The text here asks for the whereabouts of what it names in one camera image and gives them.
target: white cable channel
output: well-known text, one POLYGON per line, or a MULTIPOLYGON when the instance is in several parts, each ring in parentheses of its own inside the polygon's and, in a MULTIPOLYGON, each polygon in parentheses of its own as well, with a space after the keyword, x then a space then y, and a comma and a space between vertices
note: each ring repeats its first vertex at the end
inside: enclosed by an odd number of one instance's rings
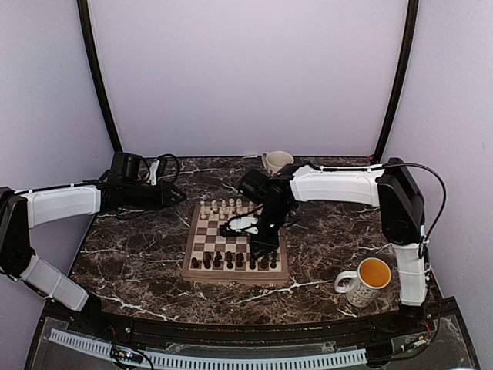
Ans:
MULTIPOLYGON (((78 352, 111 361, 109 357, 111 344, 107 341, 97 338, 85 338, 57 329, 52 329, 49 340, 64 347, 75 349, 78 352)), ((365 349, 306 357, 258 359, 201 358, 168 355, 154 351, 144 351, 144 353, 149 356, 156 370, 324 370, 367 363, 365 349)), ((120 361, 135 365, 132 362, 120 361)), ((147 360, 144 360, 140 368, 150 368, 147 360)))

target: white wall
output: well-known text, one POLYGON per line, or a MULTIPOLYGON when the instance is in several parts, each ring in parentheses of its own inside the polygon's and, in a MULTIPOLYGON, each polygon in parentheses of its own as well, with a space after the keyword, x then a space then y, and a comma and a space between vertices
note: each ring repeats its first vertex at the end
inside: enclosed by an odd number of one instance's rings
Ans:
MULTIPOLYGON (((422 2, 407 80, 386 157, 436 169, 448 205, 431 237, 446 296, 464 314, 482 368, 493 363, 493 2, 422 2)), ((428 219, 438 183, 416 173, 428 219)))
POLYGON ((373 153, 405 0, 92 1, 124 150, 373 153))
MULTIPOLYGON (((98 177, 112 150, 84 50, 76 1, 0 2, 0 186, 98 177)), ((88 218, 43 225, 32 246, 67 272, 88 218)), ((0 368, 24 367, 44 301, 0 277, 0 368)))

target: mug of tea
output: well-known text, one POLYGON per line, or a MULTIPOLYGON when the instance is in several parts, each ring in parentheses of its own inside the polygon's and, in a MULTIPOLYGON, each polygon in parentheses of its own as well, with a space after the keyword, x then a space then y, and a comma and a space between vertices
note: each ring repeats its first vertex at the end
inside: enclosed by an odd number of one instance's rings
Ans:
POLYGON ((353 306, 367 307, 391 282, 391 269, 378 258, 363 260, 357 271, 341 272, 334 282, 337 293, 345 294, 353 306), (348 285, 339 285, 343 279, 350 279, 348 285))
POLYGON ((267 173, 272 176, 287 164, 294 163, 294 158, 289 153, 276 151, 262 154, 262 163, 267 173))

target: pawn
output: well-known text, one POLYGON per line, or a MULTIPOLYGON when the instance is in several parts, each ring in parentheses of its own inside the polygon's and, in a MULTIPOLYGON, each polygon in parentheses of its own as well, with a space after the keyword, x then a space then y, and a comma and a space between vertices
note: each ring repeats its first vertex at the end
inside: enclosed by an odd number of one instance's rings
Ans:
POLYGON ((199 268, 200 267, 200 263, 195 257, 192 258, 192 267, 193 268, 199 268))
POLYGON ((269 266, 269 258, 268 256, 263 256, 262 260, 260 261, 260 267, 265 270, 269 266))

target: chessboard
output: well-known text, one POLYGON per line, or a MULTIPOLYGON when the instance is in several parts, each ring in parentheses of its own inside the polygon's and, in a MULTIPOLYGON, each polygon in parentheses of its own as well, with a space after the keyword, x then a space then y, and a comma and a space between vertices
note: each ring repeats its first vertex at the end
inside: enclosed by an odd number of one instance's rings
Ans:
POLYGON ((236 202, 230 199, 227 204, 225 200, 219 203, 197 202, 183 261, 183 280, 244 284, 287 282, 289 274, 284 229, 279 232, 277 251, 251 260, 248 233, 244 231, 239 237, 221 237, 219 227, 231 217, 251 211, 253 204, 241 199, 236 202))

